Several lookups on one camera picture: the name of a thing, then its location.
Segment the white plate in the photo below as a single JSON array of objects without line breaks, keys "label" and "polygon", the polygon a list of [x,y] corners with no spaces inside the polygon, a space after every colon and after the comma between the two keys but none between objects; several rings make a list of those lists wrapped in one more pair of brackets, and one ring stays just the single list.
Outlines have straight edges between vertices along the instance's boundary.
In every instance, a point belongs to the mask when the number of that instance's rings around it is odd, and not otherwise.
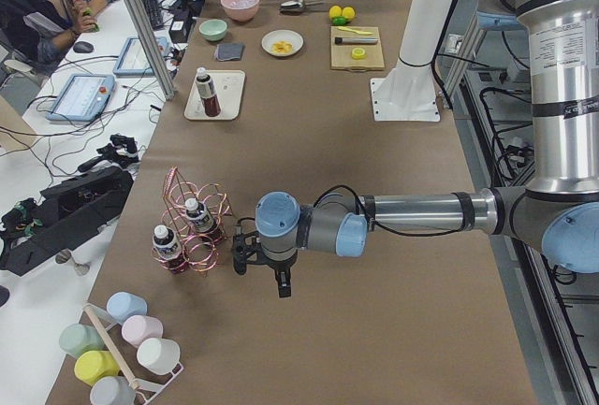
[{"label": "white plate", "polygon": [[288,57],[299,52],[304,44],[301,34],[292,30],[274,30],[261,39],[262,49],[274,57]]}]

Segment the dark sauce bottle on tray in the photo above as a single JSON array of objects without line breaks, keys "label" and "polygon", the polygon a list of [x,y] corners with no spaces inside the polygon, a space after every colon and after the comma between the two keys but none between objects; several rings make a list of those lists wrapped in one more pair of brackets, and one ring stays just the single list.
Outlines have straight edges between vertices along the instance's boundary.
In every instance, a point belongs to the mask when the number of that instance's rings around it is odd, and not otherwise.
[{"label": "dark sauce bottle on tray", "polygon": [[197,69],[195,83],[205,114],[211,118],[218,116],[221,113],[220,103],[213,78],[205,67]]}]

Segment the bottle in rack rear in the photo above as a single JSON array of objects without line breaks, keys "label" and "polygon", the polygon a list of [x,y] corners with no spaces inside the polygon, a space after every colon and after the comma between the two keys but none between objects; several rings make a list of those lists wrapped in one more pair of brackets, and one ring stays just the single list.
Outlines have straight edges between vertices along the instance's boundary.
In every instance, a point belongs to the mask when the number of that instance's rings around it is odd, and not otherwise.
[{"label": "bottle in rack rear", "polygon": [[195,235],[204,239],[218,239],[220,237],[218,225],[203,202],[190,197],[185,200],[184,207],[186,219]]}]

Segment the bottle in rack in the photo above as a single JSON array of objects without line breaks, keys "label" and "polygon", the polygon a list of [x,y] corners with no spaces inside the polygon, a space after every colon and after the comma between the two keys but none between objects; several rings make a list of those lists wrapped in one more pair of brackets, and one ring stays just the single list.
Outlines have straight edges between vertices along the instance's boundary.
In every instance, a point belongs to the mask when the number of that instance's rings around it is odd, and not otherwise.
[{"label": "bottle in rack", "polygon": [[186,219],[195,235],[204,239],[218,239],[220,237],[218,225],[203,202],[190,197],[185,200],[184,207]]},{"label": "bottle in rack", "polygon": [[153,230],[153,250],[159,263],[171,273],[187,270],[188,263],[178,235],[173,229],[159,224]]}]

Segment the bottle in rack front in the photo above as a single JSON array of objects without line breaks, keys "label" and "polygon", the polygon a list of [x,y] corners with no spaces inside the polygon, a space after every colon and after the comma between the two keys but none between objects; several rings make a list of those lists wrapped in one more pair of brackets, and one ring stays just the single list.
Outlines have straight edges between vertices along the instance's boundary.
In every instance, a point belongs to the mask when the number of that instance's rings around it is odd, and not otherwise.
[{"label": "bottle in rack front", "polygon": [[178,235],[173,229],[159,224],[153,230],[153,250],[159,263],[171,273],[187,270],[188,263]]}]

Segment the white cup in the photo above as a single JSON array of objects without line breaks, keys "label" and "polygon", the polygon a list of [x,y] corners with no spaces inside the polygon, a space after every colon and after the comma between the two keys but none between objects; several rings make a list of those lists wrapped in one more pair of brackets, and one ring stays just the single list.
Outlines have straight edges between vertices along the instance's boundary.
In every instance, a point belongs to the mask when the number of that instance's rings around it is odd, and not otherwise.
[{"label": "white cup", "polygon": [[181,348],[175,340],[148,338],[137,349],[138,363],[156,375],[172,372],[180,358]]}]

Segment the pink cup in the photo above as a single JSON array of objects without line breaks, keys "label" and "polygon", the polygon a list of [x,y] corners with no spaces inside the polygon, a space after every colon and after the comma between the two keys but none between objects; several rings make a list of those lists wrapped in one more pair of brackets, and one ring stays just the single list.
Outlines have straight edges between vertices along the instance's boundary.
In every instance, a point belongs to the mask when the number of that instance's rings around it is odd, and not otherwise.
[{"label": "pink cup", "polygon": [[162,322],[148,315],[134,315],[127,318],[121,329],[123,339],[136,348],[149,338],[162,338],[163,333]]}]

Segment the blue cup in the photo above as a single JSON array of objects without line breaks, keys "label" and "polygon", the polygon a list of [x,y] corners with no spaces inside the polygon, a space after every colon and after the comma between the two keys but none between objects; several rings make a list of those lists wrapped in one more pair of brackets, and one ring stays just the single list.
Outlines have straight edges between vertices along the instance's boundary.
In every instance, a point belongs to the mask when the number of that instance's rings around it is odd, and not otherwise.
[{"label": "blue cup", "polygon": [[120,291],[108,299],[106,310],[118,324],[123,324],[132,316],[146,315],[148,305],[143,297]]}]

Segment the white cup rack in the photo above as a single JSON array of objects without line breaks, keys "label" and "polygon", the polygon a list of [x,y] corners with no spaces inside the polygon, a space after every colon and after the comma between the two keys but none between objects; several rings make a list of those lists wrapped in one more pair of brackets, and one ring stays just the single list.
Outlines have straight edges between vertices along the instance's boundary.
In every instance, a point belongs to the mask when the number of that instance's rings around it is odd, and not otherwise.
[{"label": "white cup rack", "polygon": [[166,375],[156,375],[150,372],[138,363],[136,356],[128,352],[128,346],[131,349],[134,347],[122,338],[121,324],[118,324],[106,310],[92,303],[85,303],[82,310],[118,363],[121,369],[120,373],[135,390],[134,404],[155,404],[184,373],[185,367],[181,359],[176,368]]}]

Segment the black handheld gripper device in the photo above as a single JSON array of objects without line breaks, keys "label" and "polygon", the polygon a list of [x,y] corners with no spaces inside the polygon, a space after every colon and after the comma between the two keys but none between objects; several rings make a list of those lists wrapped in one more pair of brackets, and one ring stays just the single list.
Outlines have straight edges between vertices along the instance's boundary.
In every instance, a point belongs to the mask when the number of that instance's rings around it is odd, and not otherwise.
[{"label": "black handheld gripper device", "polygon": [[82,163],[77,170],[80,173],[91,170],[101,162],[117,164],[126,168],[139,161],[139,152],[136,141],[132,137],[114,134],[110,136],[110,143],[96,150],[98,156]]}]

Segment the grey cup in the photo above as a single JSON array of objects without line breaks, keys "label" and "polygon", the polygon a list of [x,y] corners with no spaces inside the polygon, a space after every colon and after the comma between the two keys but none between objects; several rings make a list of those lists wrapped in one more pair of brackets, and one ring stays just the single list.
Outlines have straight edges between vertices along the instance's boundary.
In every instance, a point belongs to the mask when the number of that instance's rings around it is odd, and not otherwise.
[{"label": "grey cup", "polygon": [[135,390],[121,376],[101,378],[90,392],[90,402],[93,405],[132,405],[135,397]]}]

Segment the yellow cup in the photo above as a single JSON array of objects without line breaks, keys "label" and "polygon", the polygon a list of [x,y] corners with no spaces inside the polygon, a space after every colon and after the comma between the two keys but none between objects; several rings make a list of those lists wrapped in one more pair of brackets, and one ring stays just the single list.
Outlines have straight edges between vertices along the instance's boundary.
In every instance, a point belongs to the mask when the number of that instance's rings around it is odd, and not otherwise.
[{"label": "yellow cup", "polygon": [[104,377],[117,376],[120,371],[113,355],[106,350],[87,351],[77,359],[74,366],[75,377],[90,386]]}]

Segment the green cup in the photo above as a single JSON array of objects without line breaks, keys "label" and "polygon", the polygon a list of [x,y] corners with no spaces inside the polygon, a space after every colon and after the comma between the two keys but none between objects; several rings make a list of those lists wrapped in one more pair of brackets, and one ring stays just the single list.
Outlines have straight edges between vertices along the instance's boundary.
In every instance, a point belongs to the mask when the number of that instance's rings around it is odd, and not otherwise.
[{"label": "green cup", "polygon": [[93,326],[73,324],[62,331],[59,346],[66,354],[79,358],[88,351],[103,350],[105,344]]}]

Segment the black equipment case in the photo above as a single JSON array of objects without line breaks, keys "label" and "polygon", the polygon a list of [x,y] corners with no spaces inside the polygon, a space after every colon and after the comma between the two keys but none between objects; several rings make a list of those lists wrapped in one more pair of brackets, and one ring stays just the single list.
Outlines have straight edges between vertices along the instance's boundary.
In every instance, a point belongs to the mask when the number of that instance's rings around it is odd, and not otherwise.
[{"label": "black equipment case", "polygon": [[1,218],[1,269],[22,276],[64,249],[76,249],[118,217],[133,185],[117,166],[62,181],[42,192],[44,201],[18,202]]}]

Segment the grey folded cloth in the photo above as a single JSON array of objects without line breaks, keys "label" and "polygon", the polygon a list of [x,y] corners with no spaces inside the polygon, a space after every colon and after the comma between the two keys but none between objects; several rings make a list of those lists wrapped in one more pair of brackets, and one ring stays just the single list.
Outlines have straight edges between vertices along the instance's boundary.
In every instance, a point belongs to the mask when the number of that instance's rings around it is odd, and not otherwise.
[{"label": "grey folded cloth", "polygon": [[218,62],[239,61],[245,49],[245,45],[239,42],[219,43],[214,52],[214,59]]}]

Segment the lemon half slice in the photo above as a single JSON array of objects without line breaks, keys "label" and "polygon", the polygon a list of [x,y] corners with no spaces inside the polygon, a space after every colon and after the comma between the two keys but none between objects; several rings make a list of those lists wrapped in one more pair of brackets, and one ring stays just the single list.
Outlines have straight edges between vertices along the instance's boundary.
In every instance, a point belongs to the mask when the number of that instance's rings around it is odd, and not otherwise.
[{"label": "lemon half slice", "polygon": [[366,58],[366,50],[364,48],[353,48],[351,50],[351,57],[354,60],[363,60]]}]

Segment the wooden cutting board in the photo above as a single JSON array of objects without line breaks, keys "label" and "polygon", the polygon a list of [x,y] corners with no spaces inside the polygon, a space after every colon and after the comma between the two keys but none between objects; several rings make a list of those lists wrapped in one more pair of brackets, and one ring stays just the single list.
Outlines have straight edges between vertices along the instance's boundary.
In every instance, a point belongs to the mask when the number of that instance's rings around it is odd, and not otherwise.
[{"label": "wooden cutting board", "polygon": [[385,68],[379,29],[373,26],[331,26],[330,68],[380,71]]}]

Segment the yellow plastic knife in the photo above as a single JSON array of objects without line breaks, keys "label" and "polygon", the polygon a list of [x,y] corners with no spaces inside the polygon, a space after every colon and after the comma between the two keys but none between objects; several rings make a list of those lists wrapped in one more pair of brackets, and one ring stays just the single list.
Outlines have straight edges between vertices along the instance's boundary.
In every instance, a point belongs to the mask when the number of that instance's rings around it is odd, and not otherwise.
[{"label": "yellow plastic knife", "polygon": [[357,28],[352,28],[352,27],[347,27],[347,26],[338,26],[337,30],[348,32],[348,33],[353,33],[353,34],[356,34],[359,36],[372,36],[373,35],[373,32],[371,32],[371,31],[360,30]]}]

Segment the green bowl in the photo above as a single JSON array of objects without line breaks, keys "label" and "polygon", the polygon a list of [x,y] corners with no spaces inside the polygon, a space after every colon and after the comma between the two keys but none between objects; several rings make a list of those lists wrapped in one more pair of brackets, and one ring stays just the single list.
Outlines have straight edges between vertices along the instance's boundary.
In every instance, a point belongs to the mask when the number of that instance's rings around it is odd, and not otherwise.
[{"label": "green bowl", "polygon": [[221,41],[228,31],[228,24],[220,19],[209,19],[202,22],[198,27],[198,32],[202,38],[208,42]]}]

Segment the green lime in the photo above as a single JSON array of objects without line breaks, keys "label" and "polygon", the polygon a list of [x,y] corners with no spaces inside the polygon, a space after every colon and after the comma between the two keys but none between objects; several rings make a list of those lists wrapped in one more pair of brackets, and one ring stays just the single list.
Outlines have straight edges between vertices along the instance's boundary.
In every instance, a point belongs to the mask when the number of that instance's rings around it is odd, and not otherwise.
[{"label": "green lime", "polygon": [[343,16],[335,17],[331,20],[334,26],[344,26],[347,24],[347,19]]}]

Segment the blue teach pendant far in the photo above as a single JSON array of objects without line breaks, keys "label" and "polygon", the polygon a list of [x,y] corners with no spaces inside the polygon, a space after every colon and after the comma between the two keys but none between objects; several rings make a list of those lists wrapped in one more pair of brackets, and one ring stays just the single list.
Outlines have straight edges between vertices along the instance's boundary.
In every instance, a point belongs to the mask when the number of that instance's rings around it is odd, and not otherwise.
[{"label": "blue teach pendant far", "polygon": [[151,77],[153,70],[138,37],[128,37],[112,69],[116,77]]}]

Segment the blue teach pendant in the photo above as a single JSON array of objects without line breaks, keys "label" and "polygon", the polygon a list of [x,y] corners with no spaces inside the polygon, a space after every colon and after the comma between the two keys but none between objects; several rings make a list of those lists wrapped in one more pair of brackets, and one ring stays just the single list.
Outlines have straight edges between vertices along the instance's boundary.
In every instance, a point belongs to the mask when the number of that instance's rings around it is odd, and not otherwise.
[{"label": "blue teach pendant", "polygon": [[46,118],[51,122],[89,123],[104,111],[114,87],[112,75],[72,74]]},{"label": "blue teach pendant", "polygon": [[128,37],[112,69],[116,77],[151,77],[153,70],[138,37]]}]

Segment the yellow lemon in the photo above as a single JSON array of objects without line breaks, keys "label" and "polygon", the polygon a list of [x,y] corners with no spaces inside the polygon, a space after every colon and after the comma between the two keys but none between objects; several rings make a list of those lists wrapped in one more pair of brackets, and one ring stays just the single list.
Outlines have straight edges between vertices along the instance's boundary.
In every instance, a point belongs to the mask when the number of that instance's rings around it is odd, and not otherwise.
[{"label": "yellow lemon", "polygon": [[340,18],[343,15],[343,9],[339,5],[333,5],[329,9],[329,19],[333,21],[334,19]]},{"label": "yellow lemon", "polygon": [[342,16],[347,22],[351,22],[356,17],[356,11],[352,7],[344,7],[342,9]]}]

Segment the blue teach pendant near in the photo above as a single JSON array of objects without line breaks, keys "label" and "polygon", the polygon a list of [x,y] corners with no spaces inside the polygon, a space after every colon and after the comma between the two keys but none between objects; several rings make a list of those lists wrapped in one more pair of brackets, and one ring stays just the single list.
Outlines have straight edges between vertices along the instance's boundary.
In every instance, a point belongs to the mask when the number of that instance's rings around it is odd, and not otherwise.
[{"label": "blue teach pendant near", "polygon": [[51,122],[89,123],[104,111],[114,87],[112,75],[72,74],[46,118]]}]

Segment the metal scoop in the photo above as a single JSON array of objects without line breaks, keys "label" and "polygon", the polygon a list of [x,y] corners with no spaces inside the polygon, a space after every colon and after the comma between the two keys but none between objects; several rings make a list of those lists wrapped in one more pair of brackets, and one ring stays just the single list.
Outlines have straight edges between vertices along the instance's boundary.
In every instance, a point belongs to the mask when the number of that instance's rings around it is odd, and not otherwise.
[{"label": "metal scoop", "polygon": [[286,15],[298,15],[310,7],[321,6],[323,4],[323,0],[288,0],[279,5],[279,12]]}]

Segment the pink bowl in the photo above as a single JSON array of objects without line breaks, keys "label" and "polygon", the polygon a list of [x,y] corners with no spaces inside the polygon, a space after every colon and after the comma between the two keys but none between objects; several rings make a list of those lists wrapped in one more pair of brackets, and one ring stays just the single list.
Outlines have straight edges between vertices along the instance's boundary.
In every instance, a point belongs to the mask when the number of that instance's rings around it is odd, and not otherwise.
[{"label": "pink bowl", "polygon": [[248,22],[258,12],[260,0],[220,0],[226,15],[236,22]]}]

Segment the grey computer mouse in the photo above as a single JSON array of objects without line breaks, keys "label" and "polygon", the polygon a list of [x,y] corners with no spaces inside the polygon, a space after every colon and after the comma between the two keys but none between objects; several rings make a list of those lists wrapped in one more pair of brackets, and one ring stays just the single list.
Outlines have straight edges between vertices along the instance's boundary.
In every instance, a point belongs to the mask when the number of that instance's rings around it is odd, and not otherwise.
[{"label": "grey computer mouse", "polygon": [[77,41],[73,45],[72,50],[76,53],[89,54],[92,53],[95,50],[95,48],[94,45],[89,42]]}]

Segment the black keyboard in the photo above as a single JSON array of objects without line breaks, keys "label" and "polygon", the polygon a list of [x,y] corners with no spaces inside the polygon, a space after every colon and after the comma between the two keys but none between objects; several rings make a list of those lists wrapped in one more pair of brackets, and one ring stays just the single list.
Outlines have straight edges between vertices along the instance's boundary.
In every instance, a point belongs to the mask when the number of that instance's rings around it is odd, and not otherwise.
[{"label": "black keyboard", "polygon": [[164,26],[162,9],[158,0],[140,0],[145,13],[148,17],[151,27],[154,30],[161,29]]}]

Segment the seated person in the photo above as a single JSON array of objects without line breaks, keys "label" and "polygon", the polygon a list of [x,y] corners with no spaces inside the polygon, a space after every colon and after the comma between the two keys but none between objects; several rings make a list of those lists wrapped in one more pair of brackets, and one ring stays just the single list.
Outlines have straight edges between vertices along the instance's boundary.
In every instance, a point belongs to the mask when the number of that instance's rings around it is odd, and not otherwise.
[{"label": "seated person", "polygon": [[50,74],[80,35],[97,29],[96,16],[116,0],[1,0],[1,23],[12,48]]}]

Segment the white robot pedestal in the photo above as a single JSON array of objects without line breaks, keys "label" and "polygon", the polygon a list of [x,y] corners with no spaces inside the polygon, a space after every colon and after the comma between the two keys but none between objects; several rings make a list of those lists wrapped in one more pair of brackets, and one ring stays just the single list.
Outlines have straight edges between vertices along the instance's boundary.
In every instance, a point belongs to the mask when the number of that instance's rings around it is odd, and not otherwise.
[{"label": "white robot pedestal", "polygon": [[438,122],[434,56],[453,0],[412,0],[396,66],[371,80],[378,122]]}]

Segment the aluminium frame post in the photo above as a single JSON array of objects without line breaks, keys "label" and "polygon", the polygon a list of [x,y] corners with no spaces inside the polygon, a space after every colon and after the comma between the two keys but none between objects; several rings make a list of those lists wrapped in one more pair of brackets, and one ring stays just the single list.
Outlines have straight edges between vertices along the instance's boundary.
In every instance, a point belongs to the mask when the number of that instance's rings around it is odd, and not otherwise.
[{"label": "aluminium frame post", "polygon": [[159,52],[153,29],[146,15],[145,8],[141,0],[124,0],[135,29],[138,33],[139,41],[144,49],[146,59],[156,77],[158,84],[167,100],[175,95],[175,86],[167,70],[163,56]]}]

